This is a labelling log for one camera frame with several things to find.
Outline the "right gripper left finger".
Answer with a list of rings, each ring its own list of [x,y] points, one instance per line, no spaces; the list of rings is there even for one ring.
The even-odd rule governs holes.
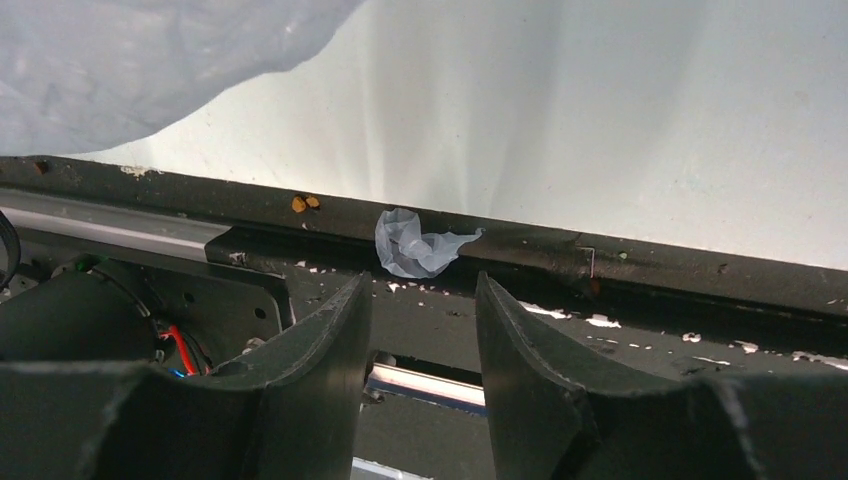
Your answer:
[[[206,376],[146,362],[5,362],[5,479],[347,479],[372,280]]]

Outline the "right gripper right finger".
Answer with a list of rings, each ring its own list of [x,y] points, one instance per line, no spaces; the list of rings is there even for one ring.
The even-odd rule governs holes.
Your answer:
[[[500,479],[843,479],[842,373],[677,381],[604,356],[480,274],[475,319]]]

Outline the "light blue plastic trash bag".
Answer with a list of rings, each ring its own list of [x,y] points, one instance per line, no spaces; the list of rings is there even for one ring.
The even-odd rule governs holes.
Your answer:
[[[317,55],[355,1],[5,1],[1,152],[110,149]]]

